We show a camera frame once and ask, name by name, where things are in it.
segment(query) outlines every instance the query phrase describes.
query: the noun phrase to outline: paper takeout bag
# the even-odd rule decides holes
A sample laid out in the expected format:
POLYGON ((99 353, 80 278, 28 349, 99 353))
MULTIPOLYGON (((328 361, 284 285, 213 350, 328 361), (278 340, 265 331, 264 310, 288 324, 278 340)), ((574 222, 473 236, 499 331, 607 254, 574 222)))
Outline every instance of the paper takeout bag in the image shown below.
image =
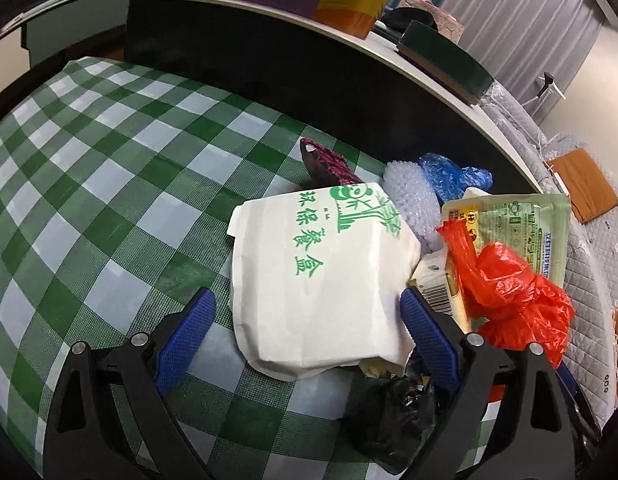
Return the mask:
POLYGON ((399 297, 420 244, 378 184, 245 202, 228 234, 233 325, 252 367, 294 381, 375 358, 404 374, 399 297))

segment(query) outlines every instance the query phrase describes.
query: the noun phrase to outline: green and white tablecloth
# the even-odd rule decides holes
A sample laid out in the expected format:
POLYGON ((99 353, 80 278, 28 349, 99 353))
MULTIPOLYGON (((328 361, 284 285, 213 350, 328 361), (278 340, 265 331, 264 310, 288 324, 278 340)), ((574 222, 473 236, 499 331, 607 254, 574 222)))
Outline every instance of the green and white tablecloth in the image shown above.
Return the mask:
POLYGON ((231 211, 308 180, 301 136, 342 153, 363 180, 382 175, 377 160, 238 95, 94 58, 69 63, 0 123, 0 423, 38 472, 71 344, 150 332, 204 285, 217 317, 166 401, 217 478, 389 476, 337 422, 374 380, 334 369, 276 381, 245 364, 233 336, 231 211))

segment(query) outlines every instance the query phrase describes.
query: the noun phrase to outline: red plastic bag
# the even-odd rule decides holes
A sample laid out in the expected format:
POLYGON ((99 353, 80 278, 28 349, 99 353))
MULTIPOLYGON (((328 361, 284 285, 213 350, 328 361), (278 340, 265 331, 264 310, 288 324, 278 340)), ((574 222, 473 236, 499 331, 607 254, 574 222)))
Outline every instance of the red plastic bag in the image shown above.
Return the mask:
POLYGON ((574 318, 564 290, 500 242, 476 256, 464 220, 447 220, 437 230, 451 253, 467 314, 489 319, 478 332, 492 345, 511 350, 537 341, 558 368, 574 318))

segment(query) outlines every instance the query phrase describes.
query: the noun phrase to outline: blue plastic bag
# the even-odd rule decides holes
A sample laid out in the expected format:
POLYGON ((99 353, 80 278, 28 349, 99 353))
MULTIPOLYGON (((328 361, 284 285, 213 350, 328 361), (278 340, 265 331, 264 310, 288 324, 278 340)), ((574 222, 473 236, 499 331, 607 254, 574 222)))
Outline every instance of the blue plastic bag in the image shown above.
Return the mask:
POLYGON ((446 156, 436 153, 422 155, 418 164, 442 203, 462 198, 468 187, 489 191, 494 183, 489 171, 471 166, 459 168, 446 156))

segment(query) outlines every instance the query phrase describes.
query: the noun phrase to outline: silver screw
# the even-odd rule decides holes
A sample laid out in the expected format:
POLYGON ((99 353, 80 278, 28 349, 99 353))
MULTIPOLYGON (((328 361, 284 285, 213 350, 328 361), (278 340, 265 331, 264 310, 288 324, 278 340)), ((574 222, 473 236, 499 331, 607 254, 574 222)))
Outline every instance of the silver screw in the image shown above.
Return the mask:
POLYGON ((483 336, 481 336, 480 334, 477 334, 476 332, 471 332, 470 334, 467 334, 467 342, 471 346, 482 346, 482 345, 484 345, 483 336))
POLYGON ((84 349, 86 348, 87 346, 82 341, 78 341, 76 344, 74 344, 71 347, 71 352, 73 352, 76 355, 80 355, 82 352, 84 352, 84 349))
POLYGON ((545 349, 542 345, 533 342, 529 344, 529 351, 534 355, 542 355, 545 352, 545 349))
POLYGON ((149 340, 149 336, 144 332, 139 332, 131 338, 131 344, 133 346, 143 346, 149 340))

